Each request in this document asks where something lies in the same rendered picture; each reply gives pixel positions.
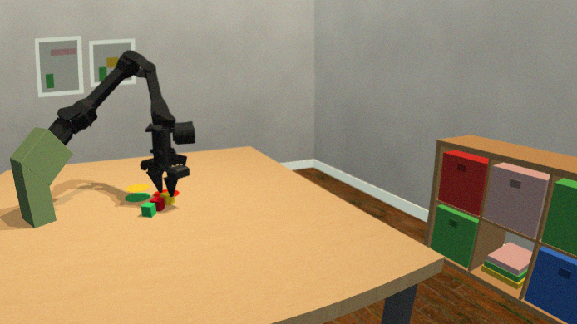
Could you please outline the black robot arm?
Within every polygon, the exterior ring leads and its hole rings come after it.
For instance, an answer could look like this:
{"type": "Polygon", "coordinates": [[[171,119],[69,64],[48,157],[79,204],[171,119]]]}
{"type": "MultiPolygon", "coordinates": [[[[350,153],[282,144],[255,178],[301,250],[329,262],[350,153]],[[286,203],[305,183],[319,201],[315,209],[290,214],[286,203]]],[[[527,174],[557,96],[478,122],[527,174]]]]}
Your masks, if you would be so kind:
{"type": "Polygon", "coordinates": [[[48,129],[64,145],[67,145],[72,138],[72,134],[76,134],[88,126],[91,127],[92,122],[97,118],[96,109],[98,106],[124,79],[133,75],[148,79],[147,85],[151,94],[150,110],[153,125],[150,123],[145,132],[151,132],[153,146],[170,146],[170,133],[172,132],[173,141],[175,143],[178,141],[177,145],[194,144],[195,128],[193,121],[175,123],[175,117],[170,113],[161,95],[155,65],[136,51],[125,51],[119,58],[116,68],[87,98],[77,101],[72,106],[59,109],[57,115],[60,119],[57,117],[48,129]]]}

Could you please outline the green circle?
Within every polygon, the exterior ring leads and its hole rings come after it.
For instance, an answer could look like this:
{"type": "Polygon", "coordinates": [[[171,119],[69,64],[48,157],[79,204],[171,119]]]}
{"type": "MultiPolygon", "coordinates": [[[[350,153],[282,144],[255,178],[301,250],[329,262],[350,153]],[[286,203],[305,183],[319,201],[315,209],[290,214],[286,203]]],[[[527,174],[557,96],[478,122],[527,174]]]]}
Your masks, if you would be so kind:
{"type": "Polygon", "coordinates": [[[148,193],[134,193],[129,194],[125,197],[125,200],[128,202],[140,202],[150,198],[150,194],[148,193]]]}

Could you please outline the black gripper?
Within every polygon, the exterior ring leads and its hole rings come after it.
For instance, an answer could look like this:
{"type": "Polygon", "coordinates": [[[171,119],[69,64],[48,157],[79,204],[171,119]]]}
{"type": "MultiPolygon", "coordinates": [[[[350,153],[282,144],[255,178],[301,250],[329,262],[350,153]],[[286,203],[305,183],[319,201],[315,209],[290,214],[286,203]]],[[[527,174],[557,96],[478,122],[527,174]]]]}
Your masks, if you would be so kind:
{"type": "Polygon", "coordinates": [[[171,145],[166,147],[153,146],[153,149],[150,150],[150,152],[154,155],[155,162],[154,158],[141,161],[141,169],[144,171],[148,169],[146,173],[149,175],[159,193],[163,192],[162,175],[164,172],[166,172],[167,177],[164,177],[163,179],[165,181],[165,185],[170,197],[174,196],[178,179],[190,176],[190,169],[187,166],[181,164],[172,166],[173,164],[171,152],[173,151],[175,151],[175,149],[171,148],[171,145]]]}

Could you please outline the red circle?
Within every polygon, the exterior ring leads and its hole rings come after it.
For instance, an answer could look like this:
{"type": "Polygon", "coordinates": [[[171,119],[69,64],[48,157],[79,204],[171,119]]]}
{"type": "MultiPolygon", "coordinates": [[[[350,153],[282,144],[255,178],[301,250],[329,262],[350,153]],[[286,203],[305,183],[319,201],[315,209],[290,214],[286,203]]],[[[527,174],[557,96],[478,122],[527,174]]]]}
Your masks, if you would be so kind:
{"type": "MultiPolygon", "coordinates": [[[[164,193],[165,191],[167,191],[167,189],[163,189],[163,192],[162,192],[162,193],[164,193]]],[[[174,196],[177,196],[178,194],[179,194],[179,191],[176,190],[175,193],[174,193],[174,196]]],[[[159,193],[158,191],[155,192],[155,193],[154,193],[154,197],[160,197],[160,193],[159,193]]]]}

